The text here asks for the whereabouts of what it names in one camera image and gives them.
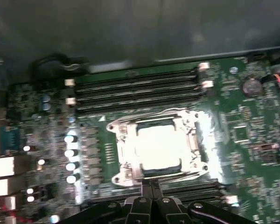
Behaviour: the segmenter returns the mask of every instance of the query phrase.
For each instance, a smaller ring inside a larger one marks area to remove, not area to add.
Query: green circuit board
[[[214,122],[212,154],[207,155],[209,173],[205,178],[195,181],[164,184],[164,190],[217,179],[222,185],[232,186],[228,194],[237,195],[241,216],[262,224],[280,221],[278,86],[272,79],[262,84],[261,94],[257,93],[255,97],[247,97],[243,92],[245,80],[272,76],[269,63],[248,63],[245,57],[211,60],[207,63],[209,68],[203,70],[199,82],[211,81],[211,91],[203,90],[203,94],[197,94],[189,90],[193,84],[188,84],[187,80],[168,78],[162,84],[156,84],[162,90],[160,94],[168,94],[166,100],[156,92],[159,98],[154,98],[152,103],[143,100],[132,107],[130,103],[135,100],[135,96],[130,96],[129,91],[135,87],[135,77],[141,79],[155,74],[171,74],[173,78],[179,75],[179,71],[197,68],[200,62],[91,74],[68,80],[70,84],[65,82],[65,86],[64,80],[47,82],[38,90],[30,84],[13,86],[9,92],[7,111],[10,126],[19,128],[22,147],[25,144],[36,145],[39,148],[36,158],[47,156],[53,160],[50,167],[41,172],[31,171],[27,174],[28,183],[35,185],[54,179],[59,184],[54,201],[39,201],[34,206],[46,203],[52,215],[62,209],[70,209],[77,203],[77,191],[65,180],[70,172],[64,169],[67,160],[64,157],[66,144],[63,139],[71,130],[76,130],[81,140],[80,202],[137,194],[139,187],[123,188],[111,183],[112,177],[119,172],[119,155],[116,135],[107,130],[108,124],[127,115],[186,108],[203,111]],[[107,85],[108,80],[114,85]],[[172,89],[169,82],[172,85],[179,83],[183,88]],[[149,85],[149,81],[143,81],[143,87],[148,88]],[[75,101],[65,103],[73,98]]]

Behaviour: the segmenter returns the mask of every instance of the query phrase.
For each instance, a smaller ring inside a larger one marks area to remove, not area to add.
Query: white slot latch
[[[204,81],[202,82],[202,88],[210,88],[214,86],[214,82],[213,81]]]
[[[74,80],[73,78],[71,78],[71,79],[65,79],[64,85],[65,85],[65,86],[69,86],[69,87],[75,86],[75,80]]]
[[[66,105],[76,105],[76,98],[74,98],[74,97],[66,98],[65,102],[66,102]]]

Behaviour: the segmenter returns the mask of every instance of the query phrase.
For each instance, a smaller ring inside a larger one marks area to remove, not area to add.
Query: electrolytic capacitor
[[[24,146],[23,150],[25,152],[35,152],[36,150],[36,146]]]
[[[78,150],[77,149],[68,149],[64,152],[64,155],[68,158],[76,156],[76,155],[78,155]]]
[[[43,110],[43,111],[48,111],[49,109],[51,109],[51,105],[50,105],[50,104],[44,103],[44,104],[42,105],[42,110]]]
[[[75,143],[78,141],[78,137],[75,136],[75,135],[67,135],[65,138],[64,138],[64,141],[66,143]]]
[[[73,171],[79,167],[79,162],[71,162],[66,164],[65,168],[68,171]]]
[[[67,183],[75,183],[80,179],[80,174],[73,174],[66,178]]]
[[[43,97],[42,97],[42,102],[43,103],[47,103],[47,102],[49,102],[51,100],[51,97],[49,96],[49,95],[44,95]]]

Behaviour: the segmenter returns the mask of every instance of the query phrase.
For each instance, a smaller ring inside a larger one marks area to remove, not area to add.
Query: ram slot
[[[90,106],[99,104],[112,104],[120,102],[128,102],[132,100],[149,100],[150,98],[162,98],[162,97],[174,97],[176,95],[187,94],[197,92],[193,89],[176,89],[170,90],[159,90],[159,91],[148,91],[148,92],[126,92],[123,96],[109,96],[107,98],[77,98],[79,106]]]
[[[77,106],[77,114],[78,116],[84,116],[84,115],[93,115],[98,113],[106,113],[106,112],[116,112],[116,111],[122,111],[122,110],[135,110],[135,109],[141,109],[141,108],[147,108],[147,107],[153,107],[153,106],[161,106],[161,105],[173,105],[176,103],[186,103],[186,102],[192,102],[195,100],[198,100],[204,96],[203,93],[199,93],[196,95],[189,95],[184,97],[175,97],[170,99],[154,99],[148,102],[131,102],[131,103],[125,103],[122,105],[101,105],[98,107],[80,107]]]
[[[195,80],[197,78],[197,69],[194,68],[192,70],[186,71],[176,71],[176,72],[167,72],[167,73],[157,73],[157,74],[150,74],[150,75],[143,75],[143,76],[131,76],[125,78],[118,78],[118,79],[109,79],[104,81],[98,82],[89,82],[89,83],[78,83],[76,87],[78,89],[85,89],[87,87],[94,88],[94,87],[101,87],[101,86],[114,86],[114,85],[121,85],[133,82],[144,82],[144,81],[152,81],[153,79],[161,78],[179,78],[179,77],[188,77],[190,80]]]
[[[189,80],[180,80],[174,81],[170,80],[158,80],[156,81],[147,81],[147,82],[138,82],[138,83],[128,83],[124,86],[100,86],[100,88],[87,88],[87,89],[76,89],[76,97],[92,97],[92,96],[100,96],[100,95],[110,95],[116,94],[121,92],[126,92],[129,90],[133,91],[143,91],[143,90],[154,90],[158,88],[166,88],[166,87],[178,87],[178,86],[185,86],[187,85],[188,88],[195,88],[197,87],[196,83],[192,83]]]

